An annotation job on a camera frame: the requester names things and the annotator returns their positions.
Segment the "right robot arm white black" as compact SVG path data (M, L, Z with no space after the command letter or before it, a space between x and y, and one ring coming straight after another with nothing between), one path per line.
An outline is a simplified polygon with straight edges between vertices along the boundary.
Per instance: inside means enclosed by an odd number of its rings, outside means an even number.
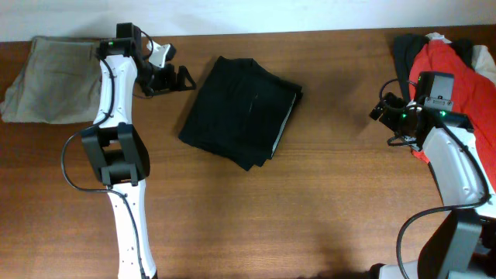
M429 160L442 206L410 217L396 241L397 263L376 264L372 278L493 278L495 276L495 192L477 154L467 115L406 103L388 93L370 113L394 132L390 146L410 146ZM404 262L406 229L423 216L446 213L418 259Z

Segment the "dark navy shorts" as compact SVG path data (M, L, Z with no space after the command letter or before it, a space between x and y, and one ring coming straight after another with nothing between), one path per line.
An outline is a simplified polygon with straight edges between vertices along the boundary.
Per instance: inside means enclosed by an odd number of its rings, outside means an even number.
M220 56L199 89L178 138L248 171L272 159L302 86L253 58Z

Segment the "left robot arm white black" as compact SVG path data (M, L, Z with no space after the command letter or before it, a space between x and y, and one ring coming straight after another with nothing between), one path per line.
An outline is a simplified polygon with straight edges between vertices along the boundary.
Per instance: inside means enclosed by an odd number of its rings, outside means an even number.
M100 42L100 103L94 123L81 142L101 192L108 195L115 218L120 278L156 278L146 226L145 191L150 157L132 121L133 92L146 97L196 88L185 66L169 62L176 49L153 40L131 22L119 23L116 36Z

